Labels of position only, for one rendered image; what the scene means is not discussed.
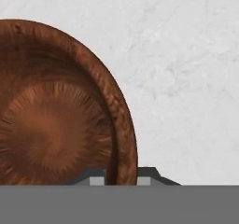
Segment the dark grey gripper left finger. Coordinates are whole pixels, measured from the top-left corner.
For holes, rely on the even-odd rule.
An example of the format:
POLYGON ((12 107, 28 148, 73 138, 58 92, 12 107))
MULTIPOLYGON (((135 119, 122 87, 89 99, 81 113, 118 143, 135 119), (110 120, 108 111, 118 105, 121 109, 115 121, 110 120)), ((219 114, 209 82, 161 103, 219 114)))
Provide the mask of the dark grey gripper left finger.
POLYGON ((106 184, 106 169, 87 167, 79 176, 64 182, 64 184, 68 186, 104 186, 106 184))

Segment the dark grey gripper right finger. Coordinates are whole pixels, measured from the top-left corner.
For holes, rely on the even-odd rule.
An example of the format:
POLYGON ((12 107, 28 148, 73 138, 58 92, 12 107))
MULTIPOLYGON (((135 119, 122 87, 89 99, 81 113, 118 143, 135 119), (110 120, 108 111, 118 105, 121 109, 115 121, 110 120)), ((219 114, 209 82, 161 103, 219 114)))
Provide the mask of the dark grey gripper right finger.
POLYGON ((156 167, 139 167, 138 186, 179 186, 179 183, 162 176, 156 167))

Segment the brown wooden bowl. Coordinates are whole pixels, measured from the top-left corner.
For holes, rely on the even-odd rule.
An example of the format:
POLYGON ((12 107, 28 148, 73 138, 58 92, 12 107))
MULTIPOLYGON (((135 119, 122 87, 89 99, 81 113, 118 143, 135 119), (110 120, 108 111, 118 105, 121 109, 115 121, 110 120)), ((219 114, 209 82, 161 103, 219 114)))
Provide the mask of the brown wooden bowl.
POLYGON ((86 169, 137 179, 134 125, 109 70, 71 35, 0 19, 0 186, 61 185, 86 169))

